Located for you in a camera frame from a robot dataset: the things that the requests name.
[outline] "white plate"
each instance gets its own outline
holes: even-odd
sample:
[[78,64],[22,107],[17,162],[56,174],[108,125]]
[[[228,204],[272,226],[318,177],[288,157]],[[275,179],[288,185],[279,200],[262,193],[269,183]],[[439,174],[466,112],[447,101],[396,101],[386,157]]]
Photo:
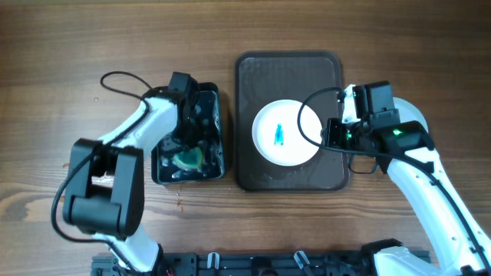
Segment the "white plate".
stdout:
[[[297,116],[301,105],[296,100],[277,100],[263,107],[255,116],[252,140],[268,161],[280,166],[297,166],[317,153],[318,147],[310,144],[298,131]],[[304,107],[300,124],[308,138],[321,143],[321,121],[310,107]],[[283,144],[275,144],[278,126],[282,128]]]

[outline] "wood grain surface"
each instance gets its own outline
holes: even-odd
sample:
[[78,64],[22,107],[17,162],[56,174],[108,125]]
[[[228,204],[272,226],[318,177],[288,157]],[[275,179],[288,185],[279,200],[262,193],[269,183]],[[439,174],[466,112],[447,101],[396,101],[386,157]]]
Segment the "wood grain surface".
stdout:
[[[325,49],[341,59],[346,84],[389,80],[395,97],[423,112],[450,179],[490,233],[490,14],[489,1],[444,0],[0,8],[0,274],[87,275],[91,257],[106,251],[62,240],[49,222],[73,143],[111,131],[137,108],[100,87],[102,74],[131,71],[154,86],[173,71],[212,81],[226,95],[230,133],[233,66],[251,50]],[[109,81],[144,92],[124,77]],[[225,139],[232,159],[233,137]],[[433,252],[380,172],[353,176],[338,193],[254,194],[236,187],[232,170],[165,188],[146,165],[143,224],[168,252],[359,249],[383,238]]]

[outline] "sponge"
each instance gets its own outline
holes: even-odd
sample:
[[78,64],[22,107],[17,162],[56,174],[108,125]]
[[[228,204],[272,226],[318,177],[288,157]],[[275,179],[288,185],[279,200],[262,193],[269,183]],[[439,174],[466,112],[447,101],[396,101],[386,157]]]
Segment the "sponge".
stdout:
[[203,152],[199,146],[177,153],[173,157],[174,164],[183,170],[199,169],[203,164]]

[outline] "black cable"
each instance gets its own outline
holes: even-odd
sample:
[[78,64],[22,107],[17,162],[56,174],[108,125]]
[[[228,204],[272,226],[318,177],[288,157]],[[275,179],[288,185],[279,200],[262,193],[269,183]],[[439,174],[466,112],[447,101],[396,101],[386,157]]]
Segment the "black cable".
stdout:
[[117,274],[118,274],[119,276],[121,276],[121,271],[120,271],[120,269],[119,269],[119,268],[118,268],[116,265],[114,265],[114,266],[113,266],[113,271],[116,271],[116,272],[117,272]]
[[300,106],[300,110],[298,111],[298,116],[297,116],[297,126],[298,126],[298,130],[300,131],[300,134],[304,137],[304,139],[306,139],[312,145],[318,146],[319,148],[321,148],[323,150],[330,150],[330,151],[333,151],[333,152],[336,152],[336,153],[358,154],[358,155],[364,155],[364,156],[369,156],[369,157],[374,157],[374,158],[376,158],[376,157],[386,157],[386,158],[391,158],[391,159],[397,159],[397,160],[400,160],[402,162],[406,162],[407,164],[409,164],[409,165],[413,166],[414,168],[420,170],[425,176],[427,176],[430,179],[430,184],[432,186],[438,187],[438,189],[442,192],[443,196],[447,199],[448,203],[452,206],[454,212],[456,213],[457,217],[459,218],[460,222],[462,223],[462,226],[466,229],[466,232],[467,232],[467,234],[469,236],[469,239],[473,243],[474,248],[475,248],[477,254],[479,255],[479,257],[480,257],[480,259],[481,259],[481,261],[482,261],[485,269],[487,271],[491,271],[491,268],[489,267],[489,262],[488,262],[486,256],[483,253],[483,247],[477,241],[476,236],[474,235],[472,229],[469,226],[469,223],[467,222],[467,220],[464,218],[462,212],[460,211],[459,206],[457,206],[457,204],[453,200],[452,196],[448,193],[448,191],[445,190],[445,188],[442,186],[441,182],[437,178],[435,178],[431,173],[427,172],[424,168],[422,168],[418,163],[415,163],[411,159],[406,159],[406,158],[403,158],[403,157],[400,157],[400,156],[395,156],[395,155],[387,154],[387,153],[369,153],[369,152],[359,151],[359,150],[336,149],[336,148],[332,148],[330,146],[321,145],[320,143],[317,143],[317,142],[311,140],[310,138],[308,138],[305,135],[304,131],[302,130],[302,125],[300,124],[300,118],[302,116],[302,111],[304,110],[304,107],[313,98],[317,97],[320,94],[324,94],[324,93],[327,93],[327,92],[337,92],[339,94],[343,94],[344,93],[344,90],[342,88],[340,88],[340,87],[329,87],[329,88],[321,89],[321,90],[313,93],[312,95],[308,96],[308,98],[306,100],[304,100],[304,102]]
[[348,169],[352,172],[352,173],[356,173],[356,174],[372,174],[372,173],[375,173],[378,169],[378,163],[377,161],[375,161],[375,164],[374,164],[374,167],[371,169],[370,172],[357,172],[355,170],[353,170],[351,168],[351,165],[353,164],[353,159],[354,159],[354,154],[351,154],[350,155],[350,158],[348,159]]
[[95,149],[91,154],[89,154],[87,157],[85,157],[80,163],[78,163],[74,167],[73,170],[71,170],[68,173],[67,178],[60,185],[60,187],[58,188],[58,190],[54,196],[54,199],[53,199],[53,205],[51,206],[51,225],[53,226],[54,231],[57,232],[62,238],[66,239],[67,241],[79,242],[79,243],[104,243],[104,244],[106,244],[109,247],[109,249],[112,249],[114,254],[130,268],[131,271],[137,273],[136,270],[131,265],[131,263],[124,257],[123,254],[121,254],[121,252],[119,252],[119,250],[113,245],[113,243],[111,241],[106,241],[103,239],[96,239],[96,238],[73,238],[73,237],[67,235],[66,233],[64,233],[60,229],[58,222],[57,222],[57,219],[56,219],[56,211],[58,208],[58,203],[60,202],[61,195],[63,194],[63,191],[67,188],[68,183],[70,183],[70,181],[74,178],[74,176],[78,173],[78,171],[80,171],[80,169],[85,164],[87,164],[87,162],[89,162],[91,159],[93,159],[102,150],[109,148],[113,143],[115,143],[118,140],[121,140],[123,137],[125,137],[131,130],[133,130],[134,127],[136,127],[139,123],[141,123],[145,119],[145,117],[148,115],[148,113],[150,112],[150,105],[141,96],[138,96],[136,94],[132,94],[130,92],[126,92],[126,91],[122,91],[122,90],[118,90],[118,89],[109,87],[104,83],[104,79],[106,79],[106,77],[109,77],[109,76],[115,75],[115,74],[123,74],[123,75],[127,75],[130,77],[134,77],[135,79],[142,82],[148,89],[152,89],[152,87],[146,81],[144,81],[141,77],[138,77],[135,74],[124,72],[124,71],[113,71],[113,72],[106,73],[101,77],[101,80],[100,80],[102,87],[104,87],[110,91],[113,91],[115,93],[123,94],[123,95],[129,96],[129,97],[134,97],[134,98],[142,101],[145,104],[145,111],[128,128],[126,128],[124,131],[119,133],[116,137],[114,137],[109,142],[105,143],[103,146],[100,146],[98,149]]

